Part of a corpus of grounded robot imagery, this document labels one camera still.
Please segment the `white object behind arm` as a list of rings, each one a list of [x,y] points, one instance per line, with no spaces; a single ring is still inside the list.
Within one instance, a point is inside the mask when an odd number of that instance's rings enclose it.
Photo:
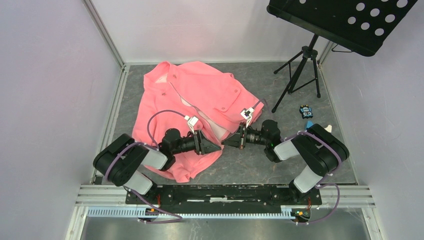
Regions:
[[[333,131],[333,126],[332,126],[331,124],[329,124],[329,125],[328,125],[328,126],[326,126],[324,129],[325,129],[327,132],[332,133],[332,131]]]

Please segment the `pink zip-up jacket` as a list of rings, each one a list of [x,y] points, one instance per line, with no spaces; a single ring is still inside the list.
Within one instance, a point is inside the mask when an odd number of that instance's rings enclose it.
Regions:
[[[187,134],[185,116],[198,117],[200,131],[220,145],[245,121],[243,109],[253,107],[256,120],[264,107],[232,73],[199,61],[164,61],[144,75],[143,88],[132,137],[151,146],[161,142],[168,129]]]

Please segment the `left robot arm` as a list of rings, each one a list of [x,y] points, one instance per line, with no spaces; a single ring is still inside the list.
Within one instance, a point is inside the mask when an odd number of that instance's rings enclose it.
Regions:
[[[97,154],[93,167],[115,186],[134,190],[140,200],[151,204],[157,198],[156,184],[138,171],[140,165],[164,172],[175,164],[177,154],[206,155],[221,150],[201,130],[182,137],[176,128],[168,129],[158,146],[136,142],[124,133]]]

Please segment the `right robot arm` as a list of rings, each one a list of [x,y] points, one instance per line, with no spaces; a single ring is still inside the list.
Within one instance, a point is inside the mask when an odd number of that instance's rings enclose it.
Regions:
[[[267,119],[260,129],[241,123],[235,133],[222,142],[225,146],[243,149],[246,144],[264,146],[266,157],[274,163],[300,156],[306,163],[302,172],[290,182],[289,199],[302,204],[309,191],[321,186],[322,181],[337,170],[349,156],[347,147],[320,124],[282,138],[278,123]]]

